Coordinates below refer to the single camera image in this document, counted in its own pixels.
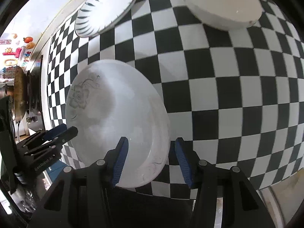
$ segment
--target white bowl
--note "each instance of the white bowl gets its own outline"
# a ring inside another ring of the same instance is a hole
[[[169,118],[162,99],[147,78],[117,60],[99,60],[73,80],[66,100],[66,124],[78,135],[71,143],[89,166],[129,140],[117,186],[134,188],[161,172],[169,153]]]
[[[253,26],[262,15],[259,0],[184,0],[203,23],[220,30]]]

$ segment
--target black square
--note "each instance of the black square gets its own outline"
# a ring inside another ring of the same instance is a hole
[[[59,90],[64,88],[64,74],[59,76]]]
[[[266,172],[270,172],[279,168],[281,159],[282,159],[283,151],[276,152],[271,154],[270,161],[267,167]]]
[[[79,47],[79,39],[80,37],[77,37],[75,38],[73,41],[72,41],[72,50],[71,50],[71,53],[73,53],[74,51],[76,51]]]
[[[65,104],[61,104],[60,108],[61,108],[62,119],[65,119]]]
[[[132,20],[133,37],[152,32],[154,30],[151,14]]]
[[[66,45],[68,45],[69,43],[71,43],[73,40],[73,32],[71,32],[66,39]]]
[[[55,93],[55,101],[56,101],[56,105],[60,105],[59,91]]]
[[[259,18],[259,23],[261,24],[261,27],[273,30],[273,27],[265,13],[262,13],[261,17]]]
[[[115,58],[125,63],[135,59],[133,39],[115,45]]]
[[[88,46],[89,46],[89,43],[86,43],[78,49],[78,62],[79,63],[88,58]]]
[[[296,134],[297,134],[297,125],[288,128],[285,149],[294,146]]]
[[[253,49],[234,48],[241,76],[259,76],[257,61]]]
[[[135,188],[135,190],[136,190],[137,193],[151,195],[151,196],[153,195],[151,183],[148,183],[144,186]]]
[[[271,131],[261,134],[257,158],[271,154],[273,144],[275,143],[276,132]]]
[[[241,82],[239,77],[216,78],[219,109],[242,107]]]
[[[159,173],[159,175],[154,179],[154,181],[170,183],[169,165],[167,165],[167,164],[164,165],[164,168]]]
[[[184,51],[189,79],[215,77],[209,49]]]
[[[277,51],[271,51],[273,65],[276,76],[287,77],[286,66],[283,54]]]
[[[288,78],[290,102],[299,102],[298,80],[296,78]]]
[[[100,35],[100,51],[115,44],[115,29],[112,28]]]
[[[249,33],[254,48],[268,49],[268,44],[261,28],[252,26],[247,28],[247,31]]]
[[[296,56],[294,56],[293,59],[294,59],[295,68],[297,69],[298,78],[304,79],[301,59]]]
[[[289,26],[287,25],[286,21],[282,20],[281,18],[278,18],[278,19],[282,25],[282,28],[283,28],[285,34],[292,37],[291,31],[290,31]]]
[[[201,21],[197,19],[186,6],[178,6],[173,8],[177,25],[200,24]]]
[[[228,32],[203,25],[209,42],[209,47],[232,47],[231,39]]]
[[[293,150],[292,150],[292,153],[291,153],[291,156],[290,156],[290,159],[289,159],[289,163],[291,163],[291,162],[293,162],[297,159],[300,147],[301,147],[301,143],[297,144],[293,147]]]
[[[286,36],[282,33],[279,33],[279,32],[276,32],[276,34],[277,34],[277,37],[279,39],[279,42],[280,42],[280,45],[281,45],[281,48],[282,48],[282,52],[291,55],[291,49],[289,47],[289,43],[287,41]]]
[[[250,183],[252,184],[253,188],[255,190],[259,189],[260,186],[261,186],[261,183],[263,181],[263,178],[264,178],[264,175],[265,174],[261,174],[261,175],[258,175],[258,176],[254,176],[254,177],[251,177],[250,178]]]
[[[285,171],[286,171],[286,167],[287,167],[287,165],[284,165],[284,166],[282,166],[281,168],[278,169],[278,171],[275,175],[275,179],[273,180],[272,184],[277,183],[277,182],[282,180],[282,178],[285,174]]]
[[[190,199],[191,189],[187,184],[171,183],[170,197],[175,199]]]
[[[242,136],[261,133],[262,106],[243,107]]]
[[[279,104],[277,129],[287,128],[288,121],[289,121],[289,104]]]
[[[218,112],[218,110],[192,112],[193,140],[218,139]]]
[[[74,65],[73,67],[70,68],[70,81],[71,81],[71,83],[73,82],[73,80],[74,80],[74,78],[76,77],[77,74],[78,74],[77,65]]]
[[[278,103],[276,78],[261,76],[263,105],[275,105]]]
[[[162,82],[158,57],[156,55],[135,60],[135,68],[140,71],[152,84]]]
[[[246,177],[251,176],[251,172],[254,166],[255,158],[254,159],[247,159],[238,161],[237,166],[242,170]]]
[[[55,67],[55,79],[59,77],[59,65]]]
[[[164,104],[168,113],[191,111],[189,81],[162,83]]]
[[[149,0],[151,12],[172,7],[170,0]]]
[[[241,146],[241,137],[225,138],[218,140],[216,163],[238,161]]]
[[[158,54],[183,50],[177,27],[156,31],[154,34]]]
[[[98,60],[100,60],[100,53],[96,53],[95,55],[90,56],[88,58],[88,64],[93,63],[93,62],[98,61]]]
[[[64,71],[68,71],[70,69],[71,55],[69,55],[66,59],[64,59]]]
[[[62,62],[65,58],[65,48],[60,52],[60,60],[59,62]]]

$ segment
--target blue patterned plate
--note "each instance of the blue patterned plate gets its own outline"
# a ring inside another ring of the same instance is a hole
[[[75,31],[79,37],[94,37],[119,22],[136,0],[86,0],[78,11]]]

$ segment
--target black and white checkered surface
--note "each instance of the black and white checkered surface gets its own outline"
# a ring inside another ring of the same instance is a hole
[[[218,167],[239,166],[256,189],[304,166],[304,44],[271,0],[251,28],[223,32],[200,23],[183,0],[137,0],[115,28],[79,38],[74,13],[54,33],[48,65],[53,126],[65,123],[75,76],[100,59],[135,67],[163,98],[171,140]],[[63,160],[84,167],[66,145]],[[136,192],[195,198],[184,183],[173,142],[160,175]]]

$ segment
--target plate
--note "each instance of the plate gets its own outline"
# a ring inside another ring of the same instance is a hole
[[[78,11],[75,32],[79,37],[94,37],[119,22],[136,0],[86,0]]]
[[[66,100],[66,124],[78,129],[71,143],[86,166],[103,159],[122,136],[128,138],[119,187],[151,182],[168,157],[164,103],[142,73],[121,61],[93,62],[75,77]]]

